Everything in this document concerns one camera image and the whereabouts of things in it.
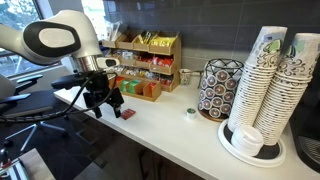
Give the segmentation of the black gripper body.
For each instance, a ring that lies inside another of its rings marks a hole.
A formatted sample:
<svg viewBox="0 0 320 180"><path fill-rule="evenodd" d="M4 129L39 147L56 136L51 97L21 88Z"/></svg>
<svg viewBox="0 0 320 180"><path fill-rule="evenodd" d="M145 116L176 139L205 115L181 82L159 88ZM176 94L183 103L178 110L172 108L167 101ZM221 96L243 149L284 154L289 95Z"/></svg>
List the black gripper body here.
<svg viewBox="0 0 320 180"><path fill-rule="evenodd" d="M108 103L113 108L120 108L124 99L114 81L109 81L106 74L95 76L86 86L83 94L87 107L93 107L100 102Z"/></svg>

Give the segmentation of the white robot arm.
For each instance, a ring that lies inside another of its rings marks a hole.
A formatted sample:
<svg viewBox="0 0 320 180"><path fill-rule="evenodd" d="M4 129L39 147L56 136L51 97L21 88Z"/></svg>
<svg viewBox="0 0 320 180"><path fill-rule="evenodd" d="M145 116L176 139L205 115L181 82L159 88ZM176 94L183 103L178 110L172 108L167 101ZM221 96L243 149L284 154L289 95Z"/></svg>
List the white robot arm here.
<svg viewBox="0 0 320 180"><path fill-rule="evenodd" d="M109 104L116 117L121 116L124 99L109 82L112 68L119 62L103 55L90 19L76 10L62 10L56 15L32 22L22 30L0 25L0 47L37 65L51 65L66 56L72 58L75 73L52 83L55 89L86 89L79 94L86 107L101 116L100 105Z"/></svg>

